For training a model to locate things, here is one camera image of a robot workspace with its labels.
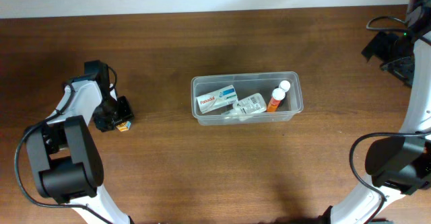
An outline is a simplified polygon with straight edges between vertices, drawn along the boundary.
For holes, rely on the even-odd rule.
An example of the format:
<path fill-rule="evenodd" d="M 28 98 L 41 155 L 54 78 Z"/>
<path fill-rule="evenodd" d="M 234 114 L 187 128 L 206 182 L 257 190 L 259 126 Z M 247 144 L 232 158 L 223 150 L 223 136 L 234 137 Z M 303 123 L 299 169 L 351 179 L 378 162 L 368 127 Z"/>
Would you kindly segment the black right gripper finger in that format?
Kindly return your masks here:
<path fill-rule="evenodd" d="M 412 87 L 415 69 L 413 57 L 401 57 L 391 62 L 385 62 L 380 69 L 398 78 L 405 86 Z"/>
<path fill-rule="evenodd" d="M 367 61 L 377 57 L 381 61 L 388 61 L 392 56 L 392 48 L 397 41 L 394 33 L 379 32 L 362 50 L 361 54 Z"/>

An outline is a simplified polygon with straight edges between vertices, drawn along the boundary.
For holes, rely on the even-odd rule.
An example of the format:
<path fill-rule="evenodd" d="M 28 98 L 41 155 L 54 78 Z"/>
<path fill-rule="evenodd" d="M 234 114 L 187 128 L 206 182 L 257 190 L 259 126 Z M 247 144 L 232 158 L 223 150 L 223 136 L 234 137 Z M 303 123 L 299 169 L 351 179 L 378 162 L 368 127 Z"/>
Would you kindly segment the small gold-lid jar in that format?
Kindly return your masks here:
<path fill-rule="evenodd" d="M 131 122 L 130 121 L 122 122 L 119 125 L 117 125 L 116 128 L 121 132 L 128 131 L 131 128 Z"/>

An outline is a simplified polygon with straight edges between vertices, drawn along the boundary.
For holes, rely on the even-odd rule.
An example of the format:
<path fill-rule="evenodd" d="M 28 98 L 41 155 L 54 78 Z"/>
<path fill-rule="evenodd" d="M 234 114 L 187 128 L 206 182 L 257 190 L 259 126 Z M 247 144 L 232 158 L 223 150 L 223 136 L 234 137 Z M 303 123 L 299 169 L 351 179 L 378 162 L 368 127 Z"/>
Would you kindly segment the orange tube white cap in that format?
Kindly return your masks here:
<path fill-rule="evenodd" d="M 267 112 L 275 112 L 280 102 L 286 97 L 286 93 L 281 88 L 275 88 L 272 91 L 271 99 L 267 105 Z"/>

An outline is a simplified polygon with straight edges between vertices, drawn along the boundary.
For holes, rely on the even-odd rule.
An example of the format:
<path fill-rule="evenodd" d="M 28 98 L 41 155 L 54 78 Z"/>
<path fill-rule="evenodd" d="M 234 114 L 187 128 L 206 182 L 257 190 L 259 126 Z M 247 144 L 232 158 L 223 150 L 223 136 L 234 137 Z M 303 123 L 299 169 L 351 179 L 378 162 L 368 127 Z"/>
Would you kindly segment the dark bottle white cap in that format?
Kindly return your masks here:
<path fill-rule="evenodd" d="M 280 101 L 279 107 L 282 107 L 284 105 L 285 101 L 287 100 L 287 98 L 288 98 L 288 91 L 290 90 L 290 87 L 291 87 L 291 83 L 288 80 L 283 80 L 283 81 L 280 82 L 279 88 L 284 91 L 285 97 L 284 97 L 284 99 L 282 99 Z"/>

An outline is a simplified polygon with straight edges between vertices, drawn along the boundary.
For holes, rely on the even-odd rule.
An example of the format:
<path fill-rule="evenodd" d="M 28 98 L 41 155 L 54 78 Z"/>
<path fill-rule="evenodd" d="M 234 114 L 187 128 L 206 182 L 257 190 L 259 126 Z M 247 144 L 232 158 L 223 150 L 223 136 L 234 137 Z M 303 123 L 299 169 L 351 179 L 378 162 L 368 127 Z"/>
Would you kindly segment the white Panadol box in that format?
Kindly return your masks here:
<path fill-rule="evenodd" d="M 238 101 L 238 96 L 233 85 L 203 94 L 196 97 L 199 110 L 206 114 L 224 106 L 228 106 Z"/>

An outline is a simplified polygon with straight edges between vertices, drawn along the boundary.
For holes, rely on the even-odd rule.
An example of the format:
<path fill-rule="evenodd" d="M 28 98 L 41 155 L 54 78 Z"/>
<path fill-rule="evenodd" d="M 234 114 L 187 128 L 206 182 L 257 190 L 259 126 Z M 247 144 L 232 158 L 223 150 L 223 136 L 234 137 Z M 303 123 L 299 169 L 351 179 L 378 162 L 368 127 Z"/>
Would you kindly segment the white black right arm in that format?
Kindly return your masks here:
<path fill-rule="evenodd" d="M 350 169 L 358 185 L 313 223 L 376 223 L 389 204 L 430 188 L 430 0 L 409 0 L 402 28 L 366 28 L 376 36 L 363 49 L 366 59 L 411 88 L 397 133 L 370 133 L 352 144 Z"/>

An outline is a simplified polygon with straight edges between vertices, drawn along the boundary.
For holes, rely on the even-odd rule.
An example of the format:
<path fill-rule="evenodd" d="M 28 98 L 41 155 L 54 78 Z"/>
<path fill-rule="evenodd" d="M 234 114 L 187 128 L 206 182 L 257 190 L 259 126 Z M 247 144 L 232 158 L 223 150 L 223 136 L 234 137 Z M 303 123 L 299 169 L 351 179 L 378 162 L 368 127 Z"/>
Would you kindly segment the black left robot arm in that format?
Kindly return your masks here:
<path fill-rule="evenodd" d="M 32 198 L 22 183 L 23 195 L 36 206 L 72 209 L 86 223 L 132 223 L 114 203 L 104 186 L 104 167 L 88 129 L 91 121 L 101 132 L 128 130 L 134 118 L 126 97 L 119 96 L 115 70 L 102 61 L 88 61 L 84 74 L 63 85 L 63 97 L 49 117 L 28 127 L 14 155 L 20 177 L 19 156 L 26 148 L 35 187 L 52 204 Z"/>

